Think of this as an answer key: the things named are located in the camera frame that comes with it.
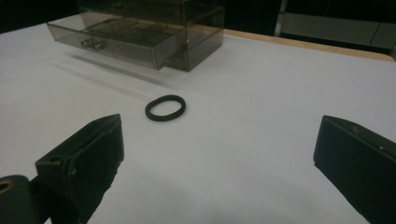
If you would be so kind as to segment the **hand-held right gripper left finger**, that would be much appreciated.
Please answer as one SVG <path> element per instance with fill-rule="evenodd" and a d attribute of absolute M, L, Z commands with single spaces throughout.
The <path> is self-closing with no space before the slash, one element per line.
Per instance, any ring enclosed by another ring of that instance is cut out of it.
<path fill-rule="evenodd" d="M 119 114 L 96 119 L 35 162 L 53 224 L 87 224 L 124 159 Z"/>

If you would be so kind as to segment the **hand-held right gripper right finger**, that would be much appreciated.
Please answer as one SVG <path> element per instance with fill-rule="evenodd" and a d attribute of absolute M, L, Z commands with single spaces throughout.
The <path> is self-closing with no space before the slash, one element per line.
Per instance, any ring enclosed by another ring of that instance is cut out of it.
<path fill-rule="evenodd" d="M 396 143 L 352 121 L 325 116 L 313 160 L 370 224 L 396 224 Z"/>

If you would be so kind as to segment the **smoky clear drawer organizer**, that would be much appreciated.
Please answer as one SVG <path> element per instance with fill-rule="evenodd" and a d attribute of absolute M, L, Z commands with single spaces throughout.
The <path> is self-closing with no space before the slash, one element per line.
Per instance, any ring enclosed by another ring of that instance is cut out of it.
<path fill-rule="evenodd" d="M 190 71 L 223 40 L 222 0 L 78 0 L 86 27 L 108 19 L 162 22 L 185 28 L 181 49 L 165 66 Z"/>

